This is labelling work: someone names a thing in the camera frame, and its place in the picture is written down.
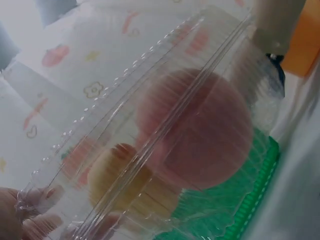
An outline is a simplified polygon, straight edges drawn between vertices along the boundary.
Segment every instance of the red peach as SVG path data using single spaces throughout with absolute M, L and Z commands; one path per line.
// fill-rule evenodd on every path
M 137 106 L 140 149 L 200 74 L 176 71 L 154 79 Z M 167 183 L 202 190 L 225 182 L 243 165 L 253 140 L 251 114 L 240 93 L 211 73 L 159 140 L 147 166 Z

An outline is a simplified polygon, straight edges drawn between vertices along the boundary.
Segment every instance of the finger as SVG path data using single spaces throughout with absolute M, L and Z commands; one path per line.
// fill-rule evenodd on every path
M 53 230 L 61 226 L 61 218 L 52 213 L 27 219 L 22 225 L 22 240 L 43 240 Z
M 18 190 L 0 187 L 0 201 L 4 204 L 10 214 L 14 214 L 17 203 Z
M 17 215 L 19 219 L 24 221 L 39 214 L 46 213 L 60 200 L 63 192 L 64 189 L 61 186 L 35 188 L 27 193 L 22 192 L 22 196 L 18 196 L 19 202 L 17 203 Z

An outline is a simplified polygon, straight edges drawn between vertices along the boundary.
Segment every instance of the transparent plastic packaging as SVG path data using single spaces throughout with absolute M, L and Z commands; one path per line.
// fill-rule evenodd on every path
M 210 6 L 151 47 L 63 133 L 17 216 L 58 216 L 57 240 L 223 236 L 253 190 L 283 91 L 249 23 Z M 252 58 L 239 64 L 244 49 Z

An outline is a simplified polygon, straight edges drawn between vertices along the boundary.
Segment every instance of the cartoon print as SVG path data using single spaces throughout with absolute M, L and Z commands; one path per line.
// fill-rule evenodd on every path
M 129 37 L 137 37 L 140 35 L 140 30 L 138 28 L 134 28 L 132 29 L 132 31 L 130 33 L 128 33 Z
M 177 36 L 171 42 L 173 45 L 179 44 L 179 42 L 183 41 L 184 38 L 187 37 L 188 33 L 192 30 L 192 26 L 185 25 L 182 29 L 178 31 Z M 196 55 L 198 52 L 202 51 L 209 41 L 208 31 L 204 27 L 200 27 L 195 34 L 195 37 L 185 50 L 185 53 L 191 56 Z
M 129 26 L 133 20 L 133 18 L 135 18 L 136 16 L 138 16 L 140 13 L 137 11 L 131 12 L 129 11 L 129 15 L 127 16 L 127 18 L 124 21 L 124 24 L 122 26 L 122 33 L 123 34 L 127 34 L 129 31 Z
M 209 34 L 204 27 L 200 27 L 185 53 L 191 56 L 202 51 L 209 41 Z
M 243 8 L 245 6 L 244 0 L 234 0 L 234 1 L 241 8 Z
M 84 186 L 88 183 L 88 173 L 93 163 L 87 167 L 80 174 L 80 176 L 76 175 L 93 147 L 92 141 L 90 141 L 88 138 L 83 138 L 78 145 L 69 148 L 64 154 L 61 155 L 61 170 L 69 180 L 73 179 L 73 177 L 78 177 L 77 187 Z
M 100 55 L 98 51 L 91 51 L 88 55 L 85 56 L 86 62 L 93 62 L 97 60 L 97 57 Z
M 99 97 L 99 95 L 103 89 L 104 89 L 104 86 L 100 82 L 96 81 L 96 82 L 92 83 L 91 85 L 85 87 L 83 89 L 83 92 L 84 92 L 86 98 L 92 99 L 92 98 Z
M 31 129 L 26 132 L 26 137 L 28 139 L 34 139 L 37 136 L 37 126 L 32 125 Z
M 2 173 L 5 172 L 6 166 L 7 166 L 7 162 L 5 161 L 5 159 L 3 157 L 0 157 L 0 171 Z
M 58 65 L 70 52 L 67 45 L 59 45 L 46 51 L 42 58 L 42 65 L 47 68 Z
M 23 124 L 23 130 L 26 130 L 27 127 L 29 126 L 29 123 L 31 121 L 32 118 L 34 118 L 35 116 L 37 116 L 40 111 L 42 110 L 42 108 L 44 107 L 44 105 L 48 102 L 48 98 L 43 99 L 35 108 L 34 110 L 26 117 L 26 119 L 24 120 L 24 124 Z

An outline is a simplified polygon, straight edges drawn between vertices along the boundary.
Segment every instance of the green plastic tray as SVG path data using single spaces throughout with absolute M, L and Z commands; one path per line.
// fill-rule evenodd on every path
M 248 161 L 228 181 L 202 192 L 187 190 L 172 217 L 178 228 L 155 240 L 238 240 L 259 206 L 277 167 L 279 146 L 256 130 Z

